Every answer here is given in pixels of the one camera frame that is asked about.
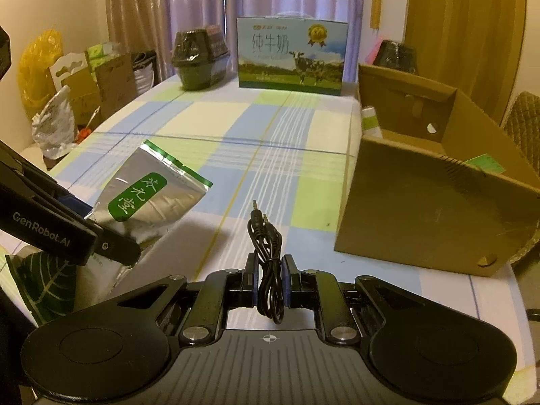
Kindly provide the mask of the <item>brown cardboard box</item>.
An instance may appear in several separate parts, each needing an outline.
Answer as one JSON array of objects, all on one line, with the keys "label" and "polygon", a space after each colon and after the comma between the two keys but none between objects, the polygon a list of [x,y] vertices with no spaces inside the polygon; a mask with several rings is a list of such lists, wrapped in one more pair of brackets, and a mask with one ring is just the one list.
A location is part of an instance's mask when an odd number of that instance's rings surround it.
[{"label": "brown cardboard box", "polygon": [[[335,250],[489,277],[539,244],[539,176],[462,90],[369,65],[358,77]],[[382,138],[362,136],[367,107]],[[505,172],[465,163],[482,154]]]}]

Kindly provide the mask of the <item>wooden door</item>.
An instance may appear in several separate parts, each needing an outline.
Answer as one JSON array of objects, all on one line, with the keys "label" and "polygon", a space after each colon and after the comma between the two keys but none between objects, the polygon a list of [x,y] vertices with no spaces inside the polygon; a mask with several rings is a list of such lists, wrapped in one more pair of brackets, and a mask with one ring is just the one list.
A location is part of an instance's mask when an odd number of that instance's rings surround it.
[{"label": "wooden door", "polygon": [[458,88],[500,123],[523,46],[526,0],[408,0],[405,45],[421,77]]}]

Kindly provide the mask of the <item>quilted brown chair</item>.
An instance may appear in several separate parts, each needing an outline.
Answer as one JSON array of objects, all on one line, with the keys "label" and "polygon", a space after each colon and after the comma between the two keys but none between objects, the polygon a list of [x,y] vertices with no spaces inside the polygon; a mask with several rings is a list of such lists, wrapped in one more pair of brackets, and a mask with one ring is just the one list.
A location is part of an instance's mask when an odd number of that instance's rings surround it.
[{"label": "quilted brown chair", "polygon": [[540,98],[538,95],[522,91],[515,99],[504,131],[513,140],[528,160],[539,172],[540,162]]}]

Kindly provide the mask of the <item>green medicine box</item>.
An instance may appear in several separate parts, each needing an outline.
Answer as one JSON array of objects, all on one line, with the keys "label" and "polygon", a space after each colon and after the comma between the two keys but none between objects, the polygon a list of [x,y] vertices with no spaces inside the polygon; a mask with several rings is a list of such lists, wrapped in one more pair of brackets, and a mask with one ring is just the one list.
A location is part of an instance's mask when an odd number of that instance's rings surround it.
[{"label": "green medicine box", "polygon": [[505,172],[505,168],[489,154],[472,157],[466,160],[465,163],[467,165],[475,166],[486,173],[502,174]]}]

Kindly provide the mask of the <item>purple curtain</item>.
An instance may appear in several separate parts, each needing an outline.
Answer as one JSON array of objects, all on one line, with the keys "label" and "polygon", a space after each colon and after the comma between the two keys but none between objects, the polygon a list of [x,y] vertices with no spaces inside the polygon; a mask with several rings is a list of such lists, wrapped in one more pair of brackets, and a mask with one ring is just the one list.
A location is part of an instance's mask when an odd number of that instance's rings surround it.
[{"label": "purple curtain", "polygon": [[347,23],[344,81],[356,78],[363,0],[105,0],[109,37],[130,52],[157,54],[157,80],[170,77],[176,34],[219,25],[231,51],[240,17],[299,16]]}]

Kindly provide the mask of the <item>yellow plastic bag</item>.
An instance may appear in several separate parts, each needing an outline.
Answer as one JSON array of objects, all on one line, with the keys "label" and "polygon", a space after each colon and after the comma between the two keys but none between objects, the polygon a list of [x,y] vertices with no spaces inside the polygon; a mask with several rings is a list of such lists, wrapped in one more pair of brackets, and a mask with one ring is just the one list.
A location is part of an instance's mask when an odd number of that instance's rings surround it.
[{"label": "yellow plastic bag", "polygon": [[55,94],[49,68],[62,55],[62,36],[55,29],[41,33],[23,51],[18,65],[18,88],[29,121]]}]

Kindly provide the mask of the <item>dark wrapped bowl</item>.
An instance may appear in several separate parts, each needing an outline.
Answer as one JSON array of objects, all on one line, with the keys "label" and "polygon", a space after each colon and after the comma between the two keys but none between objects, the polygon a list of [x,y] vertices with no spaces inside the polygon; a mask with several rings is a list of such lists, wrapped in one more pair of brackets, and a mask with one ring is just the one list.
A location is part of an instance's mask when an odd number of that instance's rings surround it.
[{"label": "dark wrapped bowl", "polygon": [[373,65],[417,74],[415,49],[403,43],[385,39],[379,46]]},{"label": "dark wrapped bowl", "polygon": [[184,90],[203,90],[222,81],[230,51],[219,25],[176,34],[171,63]]}]

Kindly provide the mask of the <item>silver crumpled bag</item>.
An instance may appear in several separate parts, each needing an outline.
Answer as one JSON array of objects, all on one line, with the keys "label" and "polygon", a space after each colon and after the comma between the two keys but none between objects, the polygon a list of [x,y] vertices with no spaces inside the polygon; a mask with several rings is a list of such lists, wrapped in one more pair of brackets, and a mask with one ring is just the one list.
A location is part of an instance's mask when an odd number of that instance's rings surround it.
[{"label": "silver crumpled bag", "polygon": [[63,86],[32,118],[32,138],[49,160],[60,159],[76,147],[77,130],[70,93],[70,87]]}]

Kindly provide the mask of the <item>dark wrapped bowl right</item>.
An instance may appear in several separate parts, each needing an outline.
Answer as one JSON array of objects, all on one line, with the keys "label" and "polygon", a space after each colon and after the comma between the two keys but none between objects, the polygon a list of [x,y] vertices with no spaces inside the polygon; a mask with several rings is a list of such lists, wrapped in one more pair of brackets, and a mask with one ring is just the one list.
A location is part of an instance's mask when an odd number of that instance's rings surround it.
[{"label": "dark wrapped bowl right", "polygon": [[403,43],[385,39],[379,46],[373,65],[417,74],[415,49]]}]

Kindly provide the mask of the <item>white ointment box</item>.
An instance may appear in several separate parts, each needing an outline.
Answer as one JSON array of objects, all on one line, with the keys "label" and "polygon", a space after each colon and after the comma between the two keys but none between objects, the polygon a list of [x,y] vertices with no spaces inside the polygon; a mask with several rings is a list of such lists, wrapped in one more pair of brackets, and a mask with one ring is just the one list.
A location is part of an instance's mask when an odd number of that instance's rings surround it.
[{"label": "white ointment box", "polygon": [[378,116],[374,107],[367,107],[361,110],[361,130],[362,136],[382,138],[383,133],[379,125]]}]

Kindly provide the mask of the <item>checked tablecloth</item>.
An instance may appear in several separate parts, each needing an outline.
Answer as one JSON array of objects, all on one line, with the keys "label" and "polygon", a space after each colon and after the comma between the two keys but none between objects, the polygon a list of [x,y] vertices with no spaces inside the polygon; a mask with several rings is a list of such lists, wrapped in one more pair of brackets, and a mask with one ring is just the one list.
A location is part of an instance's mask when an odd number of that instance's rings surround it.
[{"label": "checked tablecloth", "polygon": [[513,272],[491,278],[366,259],[334,249],[353,90],[342,97],[242,89],[235,81],[186,92],[171,78],[116,112],[51,174],[93,204],[140,143],[150,140],[211,181],[211,189],[116,287],[124,293],[178,272],[198,280],[240,268],[251,248],[246,222],[258,205],[301,269],[340,281],[368,274],[496,325],[518,353],[509,400],[536,389],[535,355]]}]

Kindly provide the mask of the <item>dark wrapped bowl left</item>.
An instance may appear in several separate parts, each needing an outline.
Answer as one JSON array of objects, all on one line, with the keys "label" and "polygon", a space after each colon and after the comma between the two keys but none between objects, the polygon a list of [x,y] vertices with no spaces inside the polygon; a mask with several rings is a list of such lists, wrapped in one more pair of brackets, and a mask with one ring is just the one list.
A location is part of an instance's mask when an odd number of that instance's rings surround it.
[{"label": "dark wrapped bowl left", "polygon": [[230,51],[219,25],[176,34],[171,63],[184,90],[203,90],[222,81]]}]

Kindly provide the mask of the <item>blue milk carton box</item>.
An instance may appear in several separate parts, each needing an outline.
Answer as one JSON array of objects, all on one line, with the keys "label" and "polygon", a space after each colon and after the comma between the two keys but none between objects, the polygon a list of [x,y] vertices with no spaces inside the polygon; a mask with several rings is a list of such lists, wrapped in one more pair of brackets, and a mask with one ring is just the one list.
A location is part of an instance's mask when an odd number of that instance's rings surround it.
[{"label": "blue milk carton box", "polygon": [[242,88],[342,91],[348,24],[313,18],[237,19],[237,74]]}]

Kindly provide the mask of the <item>silver green foil pouch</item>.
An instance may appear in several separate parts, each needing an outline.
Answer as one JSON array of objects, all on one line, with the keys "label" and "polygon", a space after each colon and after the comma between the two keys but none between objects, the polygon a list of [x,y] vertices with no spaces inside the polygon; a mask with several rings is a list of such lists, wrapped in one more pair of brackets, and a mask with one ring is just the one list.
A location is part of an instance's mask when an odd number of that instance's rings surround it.
[{"label": "silver green foil pouch", "polygon": [[139,247],[114,260],[95,252],[81,266],[38,250],[21,250],[7,263],[24,305],[38,325],[100,303],[210,190],[211,181],[146,140],[107,183],[89,220]]}]

